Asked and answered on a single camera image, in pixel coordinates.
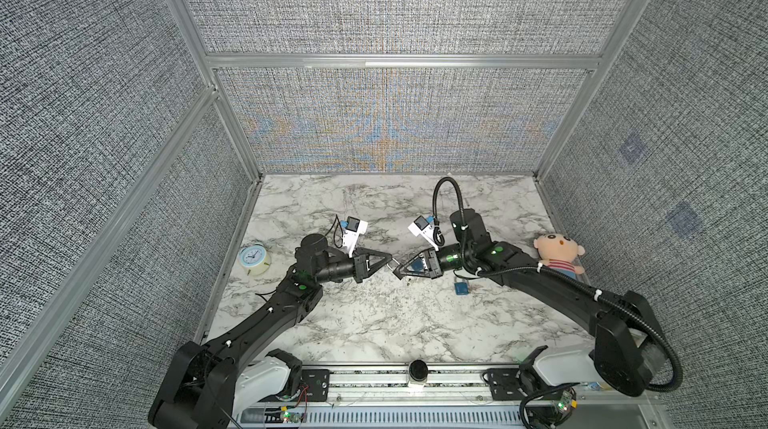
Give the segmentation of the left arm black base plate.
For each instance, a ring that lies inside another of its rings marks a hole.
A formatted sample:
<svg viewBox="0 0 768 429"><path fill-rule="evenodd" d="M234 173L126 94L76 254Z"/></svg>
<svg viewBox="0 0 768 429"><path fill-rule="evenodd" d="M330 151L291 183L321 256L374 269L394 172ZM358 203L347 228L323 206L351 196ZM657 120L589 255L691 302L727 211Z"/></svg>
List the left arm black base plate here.
<svg viewBox="0 0 768 429"><path fill-rule="evenodd" d="M330 389L331 372L327 369L303 369L300 376L289 375L286 385L277 394L257 399L259 403L297 404L299 396L309 402L326 402Z"/></svg>

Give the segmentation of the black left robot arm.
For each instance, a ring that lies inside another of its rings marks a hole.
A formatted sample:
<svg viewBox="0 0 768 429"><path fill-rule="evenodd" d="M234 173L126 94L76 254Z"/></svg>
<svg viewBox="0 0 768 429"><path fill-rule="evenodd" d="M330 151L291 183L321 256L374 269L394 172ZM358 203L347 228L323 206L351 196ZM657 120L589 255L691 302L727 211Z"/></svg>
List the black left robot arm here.
<svg viewBox="0 0 768 429"><path fill-rule="evenodd" d="M392 259L389 253L365 248L347 254L321 234L305 236L294 264L262 307L218 338L204 344L190 341L177 350L148 412L149 424L226 428L265 398L293 397L301 382L301 361L266 347L308 316L325 283L348 278L361 283Z"/></svg>

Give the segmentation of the small black padlock front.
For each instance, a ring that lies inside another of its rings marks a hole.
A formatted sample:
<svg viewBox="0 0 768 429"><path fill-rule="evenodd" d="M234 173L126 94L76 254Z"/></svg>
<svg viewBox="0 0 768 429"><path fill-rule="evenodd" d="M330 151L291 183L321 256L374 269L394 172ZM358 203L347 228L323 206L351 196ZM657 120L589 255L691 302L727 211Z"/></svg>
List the small black padlock front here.
<svg viewBox="0 0 768 429"><path fill-rule="evenodd" d="M391 273L398 279L402 280L404 278L404 275L402 274L401 265L398 261L393 260L388 264L388 267L391 269Z"/></svg>

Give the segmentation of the blue padlock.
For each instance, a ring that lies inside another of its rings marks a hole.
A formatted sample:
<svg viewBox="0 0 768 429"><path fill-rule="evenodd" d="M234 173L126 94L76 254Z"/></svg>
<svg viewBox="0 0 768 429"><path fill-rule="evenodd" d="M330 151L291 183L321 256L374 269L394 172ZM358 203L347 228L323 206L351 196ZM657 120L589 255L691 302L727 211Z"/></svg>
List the blue padlock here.
<svg viewBox="0 0 768 429"><path fill-rule="evenodd" d="M457 296L469 295L470 294L469 282L465 279L455 279L454 291Z"/></svg>

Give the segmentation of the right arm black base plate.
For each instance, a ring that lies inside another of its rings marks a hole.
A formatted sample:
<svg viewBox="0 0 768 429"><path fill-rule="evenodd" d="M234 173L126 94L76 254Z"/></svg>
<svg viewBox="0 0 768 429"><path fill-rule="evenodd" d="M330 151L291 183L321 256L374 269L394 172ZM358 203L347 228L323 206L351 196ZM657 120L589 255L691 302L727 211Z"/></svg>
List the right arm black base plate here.
<svg viewBox="0 0 768 429"><path fill-rule="evenodd" d="M492 368L484 371L482 380L488 386L493 401L521 401L530 394L550 390L548 385L533 369ZM552 391L542 396L543 400L558 400L563 390Z"/></svg>

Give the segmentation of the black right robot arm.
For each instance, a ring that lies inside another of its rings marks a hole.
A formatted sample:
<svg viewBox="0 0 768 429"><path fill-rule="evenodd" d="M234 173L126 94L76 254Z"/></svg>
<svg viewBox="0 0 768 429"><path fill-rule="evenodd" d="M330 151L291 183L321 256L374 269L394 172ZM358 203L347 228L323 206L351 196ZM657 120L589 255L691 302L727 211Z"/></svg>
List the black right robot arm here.
<svg viewBox="0 0 768 429"><path fill-rule="evenodd" d="M436 279L467 269L472 278L521 291L585 329L594 344L577 368L593 368L597 378L618 392L636 397L680 387L681 360L644 296L603 291L539 263L508 242L493 240L472 209L454 212L450 222L455 243L430 247L400 263L394 271L397 278Z"/></svg>

